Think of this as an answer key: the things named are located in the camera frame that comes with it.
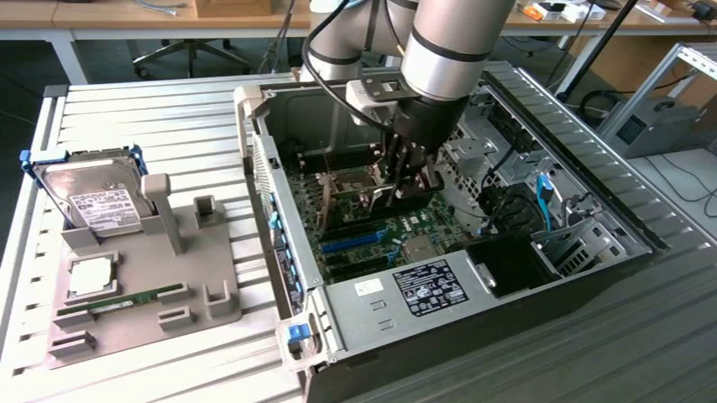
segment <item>office chair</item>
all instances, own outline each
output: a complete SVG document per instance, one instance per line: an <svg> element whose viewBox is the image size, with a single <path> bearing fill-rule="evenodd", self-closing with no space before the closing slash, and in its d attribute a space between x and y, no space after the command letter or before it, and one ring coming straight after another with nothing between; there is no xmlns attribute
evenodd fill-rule
<svg viewBox="0 0 717 403"><path fill-rule="evenodd" d="M206 53L211 53L222 59L230 60L237 64L242 65L242 74L249 74L251 72L251 66L249 62L238 55L233 55L227 51L217 49L214 46L209 45L207 42L211 42L213 40L217 39L182 39L179 42L173 44L169 39L163 39L162 48L155 50L149 55L138 57L133 60L133 65L135 65L135 74L142 78L147 78L150 76L150 70L147 69L147 67L143 66L143 64L183 50L187 50L189 78L194 77L194 60L198 58L198 50L203 50ZM233 48L229 39L222 40L222 47L226 50L230 50Z"/></svg>

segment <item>chair wheel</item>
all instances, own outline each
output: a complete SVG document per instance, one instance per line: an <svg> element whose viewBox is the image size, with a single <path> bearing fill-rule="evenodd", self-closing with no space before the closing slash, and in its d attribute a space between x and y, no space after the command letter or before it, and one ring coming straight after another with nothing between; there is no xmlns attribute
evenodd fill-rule
<svg viewBox="0 0 717 403"><path fill-rule="evenodd" d="M147 67L135 67L135 74L139 78L147 78L150 77L150 70L147 70Z"/></svg>

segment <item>blue pcie slot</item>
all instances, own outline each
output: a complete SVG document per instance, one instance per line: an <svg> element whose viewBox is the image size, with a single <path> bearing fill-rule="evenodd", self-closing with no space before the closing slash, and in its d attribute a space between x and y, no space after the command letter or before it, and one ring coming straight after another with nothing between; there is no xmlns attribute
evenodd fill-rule
<svg viewBox="0 0 717 403"><path fill-rule="evenodd" d="M377 231L377 233L365 235L364 237L360 237L360 238L346 239L345 241L329 243L325 246L322 246L322 254L330 254L333 252L358 248L360 246L370 245L373 243L380 243L384 240L384 236L386 235L386 232L388 232L388 229L382 231Z"/></svg>

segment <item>metal slatted surface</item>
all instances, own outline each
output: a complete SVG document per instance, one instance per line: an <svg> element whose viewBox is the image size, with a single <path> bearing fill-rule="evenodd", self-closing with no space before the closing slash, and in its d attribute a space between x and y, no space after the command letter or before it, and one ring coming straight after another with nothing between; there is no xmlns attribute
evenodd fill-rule
<svg viewBox="0 0 717 403"><path fill-rule="evenodd" d="M580 155L671 251L584 308L354 402L715 401L717 248L509 65L494 76Z"/></svg>
<svg viewBox="0 0 717 403"><path fill-rule="evenodd" d="M262 83L290 78L273 77L263 77ZM226 203L243 318L62 369L44 369L63 219L40 192L4 345L4 396L12 400L302 400L298 378L282 368L275 345L274 293L238 154L233 91L255 79L79 86L56 100L55 113L48 113L51 146L86 149L135 142L143 146L150 172L171 175L174 207L207 194Z"/></svg>

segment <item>gray floor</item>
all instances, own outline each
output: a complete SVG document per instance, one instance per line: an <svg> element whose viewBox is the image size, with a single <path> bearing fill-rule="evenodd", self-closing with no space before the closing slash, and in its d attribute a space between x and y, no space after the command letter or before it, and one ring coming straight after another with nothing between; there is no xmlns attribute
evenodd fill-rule
<svg viewBox="0 0 717 403"><path fill-rule="evenodd" d="M142 52L151 52L161 46L157 40L137 41ZM233 41L234 52L246 58L258 67L262 54L266 49L267 39L235 39ZM553 46L548 50L546 43L538 40L520 38L512 41L500 40L492 58L509 60L514 66L526 68L541 82L545 82L554 64L562 55L562 51ZM87 73L93 83L110 83L141 81L135 75L129 46L126 41L80 41L80 56L87 65ZM542 50L529 54L517 50ZM298 43L290 46L297 53ZM289 69L287 51L281 52L281 69ZM572 58L568 57L558 76L568 68ZM162 60L149 63L150 79L177 79L186 77L187 56L175 54ZM233 76L239 75L241 67L234 63L219 59L214 55L199 53L195 60L195 76ZM67 84L67 78L52 47L46 42L35 41L4 41L0 42L0 75L11 77L23 86L38 94L42 94L46 86ZM576 91L572 100L581 99L585 92L599 88L608 88L604 81L596 75L588 75ZM38 118L40 97L14 86L0 76L0 111L12 113L32 121ZM18 154L22 149L30 148L34 126L27 122L10 118L0 113L0 253L4 251L7 233L11 229L12 212L20 187L22 172L18 164Z"/></svg>

